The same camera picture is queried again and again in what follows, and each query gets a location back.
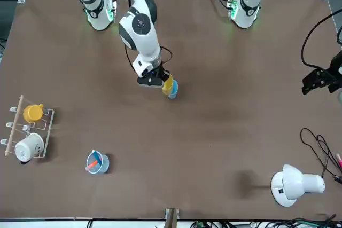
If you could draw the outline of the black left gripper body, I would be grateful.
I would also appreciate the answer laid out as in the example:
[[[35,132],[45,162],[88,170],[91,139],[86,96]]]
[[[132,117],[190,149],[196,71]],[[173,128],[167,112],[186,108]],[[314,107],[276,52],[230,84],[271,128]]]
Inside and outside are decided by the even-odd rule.
[[[334,77],[332,82],[329,84],[328,89],[330,93],[335,92],[341,88],[341,55],[342,50],[340,50],[331,60],[330,66],[328,68],[329,73]]]

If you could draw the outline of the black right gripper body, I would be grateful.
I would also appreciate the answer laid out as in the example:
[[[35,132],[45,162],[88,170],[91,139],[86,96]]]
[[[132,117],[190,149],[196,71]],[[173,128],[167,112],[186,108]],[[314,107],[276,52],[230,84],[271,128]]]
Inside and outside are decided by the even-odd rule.
[[[151,71],[151,77],[153,79],[158,78],[161,80],[169,79],[170,72],[164,69],[163,63]]]

